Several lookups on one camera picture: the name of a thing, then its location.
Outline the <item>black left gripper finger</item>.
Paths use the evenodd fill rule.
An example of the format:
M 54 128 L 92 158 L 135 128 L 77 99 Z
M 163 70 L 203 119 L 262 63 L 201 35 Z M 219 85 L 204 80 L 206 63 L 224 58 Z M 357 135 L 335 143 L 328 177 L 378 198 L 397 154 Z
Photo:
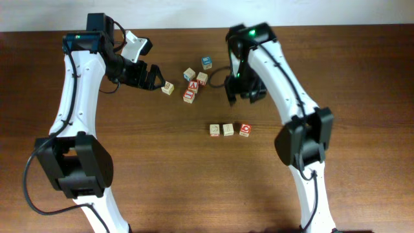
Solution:
M 160 71 L 160 68 L 158 65 L 153 64 L 150 67 L 150 71 L 148 72 L 147 80 L 149 83 L 155 83 L 156 79 L 159 79 L 161 83 L 165 83 L 165 79 L 162 76 L 162 73 Z
M 156 90 L 156 89 L 160 89 L 160 88 L 162 88 L 162 87 L 164 87 L 164 86 L 165 86 L 165 81 L 160 82 L 159 84 L 155 84 L 154 82 L 148 82 L 148 83 L 146 84 L 146 89 L 147 89 L 148 91 L 154 91 L 154 90 Z

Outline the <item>wooden block green letter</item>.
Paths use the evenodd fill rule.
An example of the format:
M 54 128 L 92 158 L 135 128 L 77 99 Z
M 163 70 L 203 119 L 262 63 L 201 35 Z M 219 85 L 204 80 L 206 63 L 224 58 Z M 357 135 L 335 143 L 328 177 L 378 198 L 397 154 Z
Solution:
M 233 124 L 223 124 L 223 135 L 230 136 L 234 134 Z

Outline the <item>wooden block red apple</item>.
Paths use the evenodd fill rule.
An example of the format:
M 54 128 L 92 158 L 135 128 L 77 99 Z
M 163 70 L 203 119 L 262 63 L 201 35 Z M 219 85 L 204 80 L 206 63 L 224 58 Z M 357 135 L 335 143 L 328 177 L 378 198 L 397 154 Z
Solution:
M 249 124 L 241 124 L 239 134 L 244 137 L 249 137 L 250 132 L 252 130 L 252 126 Z

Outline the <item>wooden block blue number two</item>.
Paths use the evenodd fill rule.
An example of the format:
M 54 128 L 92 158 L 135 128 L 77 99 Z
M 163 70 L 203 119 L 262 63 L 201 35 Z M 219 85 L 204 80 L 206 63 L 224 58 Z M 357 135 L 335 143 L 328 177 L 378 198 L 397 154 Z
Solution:
M 210 136 L 211 137 L 220 136 L 220 125 L 219 124 L 210 124 Z

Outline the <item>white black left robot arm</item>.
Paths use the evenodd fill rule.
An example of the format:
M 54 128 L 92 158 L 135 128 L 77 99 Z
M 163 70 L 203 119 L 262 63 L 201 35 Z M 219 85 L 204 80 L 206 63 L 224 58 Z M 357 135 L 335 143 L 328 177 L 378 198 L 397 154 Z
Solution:
M 90 13 L 82 32 L 62 39 L 65 81 L 60 106 L 49 135 L 37 138 L 31 157 L 37 158 L 52 187 L 74 201 L 95 232 L 130 232 L 114 199 L 113 160 L 96 136 L 96 108 L 103 77 L 116 85 L 154 91 L 166 81 L 157 65 L 139 56 L 152 48 L 149 38 L 124 30 L 115 45 L 113 18 Z

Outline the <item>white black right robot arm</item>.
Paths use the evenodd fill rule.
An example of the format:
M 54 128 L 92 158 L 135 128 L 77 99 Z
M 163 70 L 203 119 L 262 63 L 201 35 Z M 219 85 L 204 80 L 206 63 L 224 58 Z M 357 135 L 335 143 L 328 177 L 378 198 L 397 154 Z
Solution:
M 293 176 L 301 208 L 302 232 L 337 232 L 325 187 L 326 151 L 334 116 L 302 88 L 267 23 L 231 27 L 226 35 L 230 74 L 224 88 L 230 104 L 240 96 L 254 103 L 270 95 L 283 127 L 274 141 Z

